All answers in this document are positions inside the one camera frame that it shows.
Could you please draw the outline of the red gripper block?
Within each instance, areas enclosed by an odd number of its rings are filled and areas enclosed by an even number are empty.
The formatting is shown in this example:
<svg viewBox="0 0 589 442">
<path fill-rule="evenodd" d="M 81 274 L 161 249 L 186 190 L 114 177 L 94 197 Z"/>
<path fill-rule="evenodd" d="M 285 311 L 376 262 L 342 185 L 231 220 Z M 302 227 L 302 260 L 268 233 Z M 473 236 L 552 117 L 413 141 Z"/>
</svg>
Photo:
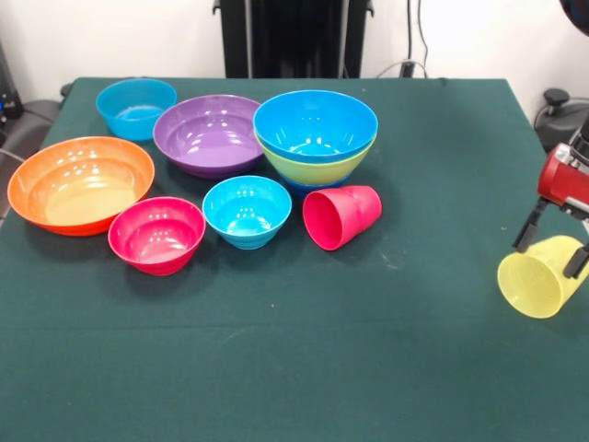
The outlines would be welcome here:
<svg viewBox="0 0 589 442">
<path fill-rule="evenodd" d="M 564 143 L 549 153 L 540 172 L 537 192 L 541 196 L 524 222 L 512 247 L 525 253 L 532 244 L 538 221 L 549 202 L 574 217 L 588 216 L 588 163 L 576 156 L 576 151 Z M 563 275 L 577 279 L 588 263 L 589 250 L 585 244 L 577 249 L 567 262 Z"/>
</svg>

